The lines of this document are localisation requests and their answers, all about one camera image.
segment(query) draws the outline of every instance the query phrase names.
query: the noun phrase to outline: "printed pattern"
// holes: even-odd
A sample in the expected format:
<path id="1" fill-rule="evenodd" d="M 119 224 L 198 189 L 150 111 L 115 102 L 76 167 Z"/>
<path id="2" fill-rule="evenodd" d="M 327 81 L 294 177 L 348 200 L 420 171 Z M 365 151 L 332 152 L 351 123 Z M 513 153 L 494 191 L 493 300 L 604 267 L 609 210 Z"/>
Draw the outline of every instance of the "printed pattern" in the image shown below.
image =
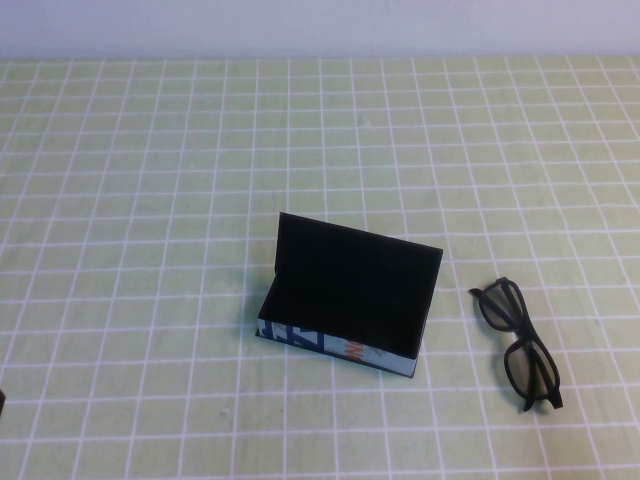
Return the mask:
<path id="1" fill-rule="evenodd" d="M 0 61 L 2 476 L 640 477 L 639 133 L 639 57 Z M 444 249 L 413 379 L 254 335 L 281 210 Z"/>

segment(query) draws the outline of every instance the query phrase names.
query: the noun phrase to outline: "green grid tablecloth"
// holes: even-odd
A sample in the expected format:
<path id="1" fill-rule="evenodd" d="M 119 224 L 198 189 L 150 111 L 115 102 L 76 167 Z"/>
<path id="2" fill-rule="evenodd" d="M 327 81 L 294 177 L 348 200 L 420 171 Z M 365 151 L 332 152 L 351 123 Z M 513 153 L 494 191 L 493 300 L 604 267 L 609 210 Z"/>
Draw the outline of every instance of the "green grid tablecloth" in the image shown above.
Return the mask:
<path id="1" fill-rule="evenodd" d="M 0 62 L 0 476 L 640 476 L 640 58 Z M 414 379 L 253 336 L 289 211 L 445 250 Z M 522 287 L 565 407 L 522 414 Z"/>

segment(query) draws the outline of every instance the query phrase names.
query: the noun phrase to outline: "white wall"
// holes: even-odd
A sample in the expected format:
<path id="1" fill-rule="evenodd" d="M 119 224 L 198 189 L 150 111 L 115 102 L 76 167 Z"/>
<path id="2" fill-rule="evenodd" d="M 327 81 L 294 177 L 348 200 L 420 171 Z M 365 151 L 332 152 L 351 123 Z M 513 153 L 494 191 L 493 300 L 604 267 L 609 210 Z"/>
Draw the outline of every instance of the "white wall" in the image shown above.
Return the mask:
<path id="1" fill-rule="evenodd" d="M 640 0 L 0 0 L 0 56 L 640 51 Z"/>

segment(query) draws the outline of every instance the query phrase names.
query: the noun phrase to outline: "sunglasses frame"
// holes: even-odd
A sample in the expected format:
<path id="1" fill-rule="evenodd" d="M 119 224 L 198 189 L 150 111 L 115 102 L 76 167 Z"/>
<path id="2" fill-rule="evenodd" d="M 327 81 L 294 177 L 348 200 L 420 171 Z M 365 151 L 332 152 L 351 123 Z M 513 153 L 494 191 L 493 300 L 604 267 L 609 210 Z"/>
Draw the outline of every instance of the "sunglasses frame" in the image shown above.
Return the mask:
<path id="1" fill-rule="evenodd" d="M 489 297 L 489 292 L 493 291 L 495 288 L 500 288 L 501 293 L 506 297 L 516 318 L 513 318 L 509 313 L 505 312 Z M 515 392 L 525 400 L 523 411 L 526 412 L 531 409 L 534 402 L 539 400 L 549 400 L 551 405 L 553 405 L 553 408 L 561 408 L 562 397 L 560 395 L 560 373 L 558 372 L 558 367 L 553 361 L 549 350 L 544 343 L 542 343 L 542 340 L 533 327 L 533 323 L 531 322 L 531 318 L 529 317 L 529 312 L 527 310 L 527 305 L 518 285 L 507 277 L 502 277 L 486 287 L 484 290 L 474 288 L 469 290 L 469 293 L 478 299 L 480 312 L 491 328 L 501 332 L 515 333 L 518 337 L 518 339 L 509 348 L 507 348 L 504 354 L 504 367 L 511 386 Z M 488 309 L 490 309 L 494 315 L 489 315 Z M 505 324 L 498 325 L 493 322 L 491 318 L 495 315 L 502 319 Z M 540 353 L 536 350 L 536 347 L 545 356 L 547 364 L 551 368 L 551 372 L 549 372 L 547 365 L 545 365 L 545 362 Z M 511 368 L 509 367 L 509 356 L 521 348 L 524 349 L 525 356 L 529 363 L 529 384 L 527 385 L 526 391 L 520 388 L 513 376 Z M 542 377 L 542 381 L 546 388 L 546 393 L 542 395 L 536 395 L 536 389 L 539 382 L 536 369 L 540 372 L 540 376 Z"/>

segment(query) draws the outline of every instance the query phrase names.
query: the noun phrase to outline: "sunglasses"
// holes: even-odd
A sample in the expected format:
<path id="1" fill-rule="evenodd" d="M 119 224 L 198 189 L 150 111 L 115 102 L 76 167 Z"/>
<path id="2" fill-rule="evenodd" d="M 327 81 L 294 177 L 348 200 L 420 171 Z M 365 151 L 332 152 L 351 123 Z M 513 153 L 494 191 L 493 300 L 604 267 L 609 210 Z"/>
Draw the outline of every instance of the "sunglasses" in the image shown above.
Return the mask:
<path id="1" fill-rule="evenodd" d="M 558 367 L 533 328 L 518 285 L 502 277 L 484 290 L 473 288 L 469 293 L 478 299 L 480 312 L 491 327 L 518 337 L 504 354 L 504 368 L 511 386 L 525 400 L 523 411 L 538 400 L 549 400 L 553 408 L 561 408 Z"/>

